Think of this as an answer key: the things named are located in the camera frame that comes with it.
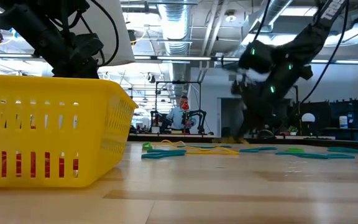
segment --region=basket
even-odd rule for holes
[[[114,82],[0,75],[0,187],[84,187],[118,164],[137,105]]]

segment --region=robot workstation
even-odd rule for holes
[[[358,0],[0,0],[0,223],[358,223]]]

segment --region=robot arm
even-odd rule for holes
[[[75,23],[90,5],[86,0],[0,0],[0,29],[14,28],[52,67],[55,77],[99,78],[92,57],[103,44],[96,34],[60,32],[52,21],[69,28],[68,17],[77,12]]]
[[[244,79],[234,83],[232,93],[242,96],[260,124],[274,126],[274,104],[284,98],[300,77],[308,80],[313,76],[308,64],[323,48],[335,19],[347,4],[348,0],[327,0],[314,15],[312,23],[287,44],[272,47],[255,40],[247,46],[239,67],[259,73],[270,72],[270,75],[256,85],[247,84]]]

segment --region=wooden table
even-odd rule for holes
[[[129,143],[125,159],[85,189],[1,189],[0,224],[358,224],[358,155],[327,161],[263,152],[142,161],[141,153],[141,143]]]

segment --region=blue shirt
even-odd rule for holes
[[[185,128],[185,125],[181,123],[183,120],[184,112],[185,112],[185,110],[183,110],[180,107],[174,108],[169,112],[169,114],[167,115],[167,119],[172,120],[171,128],[173,128],[173,129],[184,129]],[[196,118],[191,117],[190,121],[192,121],[193,124],[191,126],[188,125],[187,128],[191,128],[196,124]]]

